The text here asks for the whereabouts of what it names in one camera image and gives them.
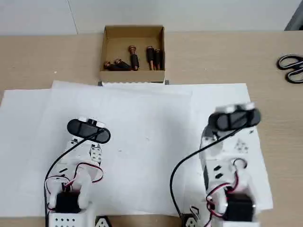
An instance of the scissors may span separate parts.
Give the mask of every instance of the scissors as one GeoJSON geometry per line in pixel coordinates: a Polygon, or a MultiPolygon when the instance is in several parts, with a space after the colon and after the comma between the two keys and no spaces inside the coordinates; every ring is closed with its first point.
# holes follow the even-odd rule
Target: scissors
{"type": "Polygon", "coordinates": [[[296,54],[288,54],[278,59],[276,62],[276,66],[280,70],[290,70],[292,71],[288,72],[285,75],[285,79],[292,84],[302,84],[303,83],[303,75],[301,79],[296,79],[297,77],[294,77],[294,75],[297,75],[299,73],[303,73],[303,57],[296,55],[296,54]],[[295,63],[290,63],[288,65],[283,65],[282,62],[286,59],[295,60],[295,63]]]}

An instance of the wooden tabletop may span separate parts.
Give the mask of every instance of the wooden tabletop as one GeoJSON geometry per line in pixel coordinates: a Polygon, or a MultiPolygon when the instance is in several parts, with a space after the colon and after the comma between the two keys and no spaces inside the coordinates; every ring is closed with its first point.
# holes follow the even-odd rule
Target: wooden tabletop
{"type": "MultiPolygon", "coordinates": [[[[264,227],[301,227],[303,85],[284,80],[276,60],[303,55],[303,32],[166,33],[171,84],[246,83],[262,112],[258,127],[274,209],[264,227]]],[[[102,35],[0,37],[0,90],[49,88],[54,79],[97,84],[102,35]]],[[[114,227],[176,227],[178,218],[115,216],[114,227]]],[[[0,218],[0,226],[43,227],[43,218],[0,218]]]]}

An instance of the white paper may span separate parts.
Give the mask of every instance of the white paper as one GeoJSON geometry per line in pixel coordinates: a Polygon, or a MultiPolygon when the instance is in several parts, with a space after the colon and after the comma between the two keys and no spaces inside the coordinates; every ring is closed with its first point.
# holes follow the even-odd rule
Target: white paper
{"type": "MultiPolygon", "coordinates": [[[[57,85],[55,85],[54,87],[63,88],[64,86],[67,86],[66,84],[61,84],[60,82],[57,85]]],[[[71,84],[70,88],[78,86],[91,87],[87,85],[71,84]]],[[[192,131],[188,133],[191,136],[191,144],[189,145],[187,153],[191,153],[193,150],[198,149],[200,145],[200,137],[202,130],[206,126],[209,114],[213,112],[216,106],[249,101],[247,88],[244,84],[170,86],[163,86],[158,84],[114,84],[106,85],[101,89],[105,88],[132,90],[135,89],[139,91],[152,90],[153,93],[159,93],[163,91],[166,94],[173,94],[174,92],[184,94],[193,93],[193,98],[191,101],[191,123],[189,124],[189,127],[192,129],[192,131]]],[[[29,154],[31,154],[33,150],[31,149],[32,147],[30,146],[28,141],[35,136],[34,133],[36,132],[37,127],[39,125],[39,120],[42,118],[44,107],[47,104],[48,96],[48,90],[14,90],[5,92],[0,108],[0,177],[6,182],[6,184],[3,184],[3,186],[1,186],[0,188],[0,200],[2,201],[2,205],[0,204],[0,216],[2,217],[44,215],[41,211],[41,207],[43,207],[43,200],[37,199],[35,190],[32,190],[32,188],[39,188],[39,193],[42,193],[43,191],[43,189],[41,189],[41,182],[37,181],[37,179],[40,178],[41,173],[37,173],[36,168],[29,164],[33,161],[30,160],[29,162],[29,154]],[[11,134],[16,135],[17,139],[11,137],[11,134]],[[24,170],[27,170],[27,172],[25,173],[25,177],[24,175],[20,174],[24,170]],[[37,184],[32,184],[31,179],[36,181],[37,184]],[[20,203],[28,205],[27,208],[24,209],[24,207],[21,207],[20,203]]],[[[63,130],[65,130],[66,123],[63,124],[62,127],[64,128],[63,130]]],[[[70,139],[70,135],[68,135],[66,131],[64,131],[64,133],[61,131],[60,134],[64,137],[61,138],[60,142],[62,144],[62,149],[64,149],[66,141],[70,139]]],[[[258,166],[258,169],[253,169],[252,175],[254,175],[253,179],[255,180],[255,184],[258,185],[258,191],[261,192],[260,199],[262,199],[262,210],[271,209],[273,206],[272,195],[268,183],[264,160],[260,150],[257,133],[250,137],[250,144],[253,144],[253,146],[255,146],[254,150],[256,151],[252,153],[253,157],[251,157],[251,159],[253,160],[253,162],[258,163],[256,165],[258,166]]],[[[46,146],[47,144],[44,144],[41,147],[41,150],[43,151],[46,146]]],[[[53,156],[56,157],[60,153],[61,150],[58,149],[53,156]]],[[[41,157],[41,159],[38,161],[46,162],[46,166],[44,166],[44,168],[48,168],[50,162],[53,159],[41,157]]],[[[203,183],[202,169],[198,156],[192,158],[187,163],[185,163],[184,167],[186,167],[187,170],[187,184],[184,195],[184,205],[182,206],[182,198],[178,198],[177,202],[180,206],[182,206],[181,209],[183,211],[187,211],[189,204],[197,204],[197,202],[202,201],[204,199],[205,189],[203,183]]],[[[46,170],[41,170],[41,172],[43,172],[42,175],[45,175],[46,170]]],[[[178,185],[176,184],[175,180],[174,190],[178,190],[178,185]]],[[[154,199],[154,204],[162,204],[156,196],[151,197],[154,199]]],[[[108,201],[108,203],[111,203],[110,208],[108,209],[109,212],[121,211],[119,209],[116,209],[117,205],[119,205],[118,203],[115,203],[114,201],[108,201]]],[[[128,214],[144,213],[142,210],[136,211],[129,209],[127,211],[128,214]]]]}
{"type": "MultiPolygon", "coordinates": [[[[7,90],[0,107],[0,216],[28,216],[32,203],[41,203],[23,193],[21,176],[30,159],[30,147],[36,137],[50,91],[7,90]]],[[[30,182],[34,175],[24,179],[30,182]]]]}
{"type": "MultiPolygon", "coordinates": [[[[158,84],[106,84],[106,88],[135,89],[135,90],[157,90],[166,92],[192,92],[191,99],[191,136],[194,150],[199,149],[201,134],[207,125],[208,117],[217,106],[246,103],[250,101],[250,96],[246,84],[208,84],[208,85],[166,85],[158,84]]],[[[250,165],[248,171],[257,189],[257,200],[260,210],[273,208],[272,193],[268,181],[268,175],[260,147],[258,131],[254,127],[255,133],[247,137],[245,141],[249,143],[250,165]]],[[[184,196],[184,212],[189,212],[189,206],[195,204],[201,207],[204,204],[205,186],[203,171],[199,156],[195,156],[184,163],[187,170],[187,182],[184,196]]]]}
{"type": "MultiPolygon", "coordinates": [[[[43,199],[39,185],[51,162],[71,139],[66,124],[70,119],[88,116],[104,122],[112,134],[110,142],[102,146],[105,177],[94,185],[92,192],[97,212],[118,215],[139,210],[174,214],[169,177],[190,144],[189,100],[189,96],[183,95],[98,87],[53,89],[33,143],[31,161],[22,177],[35,178],[21,184],[30,184],[26,193],[35,195],[38,201],[43,199]]],[[[184,174],[180,171],[175,183],[180,200],[184,174]]]]}

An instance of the open cardboard box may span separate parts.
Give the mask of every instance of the open cardboard box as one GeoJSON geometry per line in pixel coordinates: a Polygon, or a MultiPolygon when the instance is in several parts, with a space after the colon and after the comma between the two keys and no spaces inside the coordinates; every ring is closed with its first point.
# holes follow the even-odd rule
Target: open cardboard box
{"type": "Polygon", "coordinates": [[[165,72],[163,26],[105,26],[100,63],[102,82],[157,82],[163,83],[165,72]],[[139,59],[138,71],[108,71],[105,61],[113,63],[120,58],[130,65],[128,47],[134,45],[139,59]],[[146,47],[163,51],[163,69],[151,71],[146,59],[146,47]]]}

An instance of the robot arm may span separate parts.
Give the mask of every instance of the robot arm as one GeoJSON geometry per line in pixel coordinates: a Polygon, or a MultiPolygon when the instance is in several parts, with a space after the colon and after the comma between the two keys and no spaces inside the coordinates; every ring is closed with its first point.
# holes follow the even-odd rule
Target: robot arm
{"type": "Polygon", "coordinates": [[[198,226],[259,226],[257,192],[247,171],[249,146],[242,138],[260,119],[253,103],[219,107],[209,117],[200,148],[235,130],[243,130],[200,153],[210,219],[206,224],[198,220],[198,226]]]}
{"type": "Polygon", "coordinates": [[[101,144],[109,141],[110,132],[103,123],[85,118],[71,120],[67,129],[73,135],[66,145],[70,152],[57,161],[45,181],[47,223],[94,227],[96,214],[89,193],[93,183],[103,178],[101,144]]]}

